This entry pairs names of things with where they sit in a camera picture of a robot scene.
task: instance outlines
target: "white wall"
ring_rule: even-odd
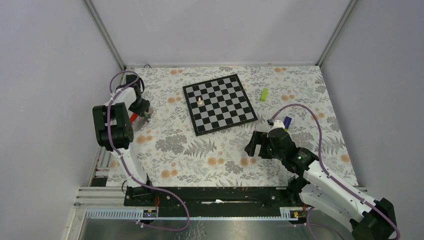
[[[93,0],[127,65],[310,64],[349,0]]]
[[[356,176],[422,239],[424,1],[358,1],[322,74]]]
[[[118,67],[81,0],[0,7],[0,239],[60,239]]]

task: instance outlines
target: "chessboard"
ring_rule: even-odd
[[[183,91],[196,136],[258,120],[237,74],[187,85]]]

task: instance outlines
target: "green object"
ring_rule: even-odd
[[[265,102],[268,96],[268,88],[264,88],[262,91],[262,96],[260,96],[260,101]]]

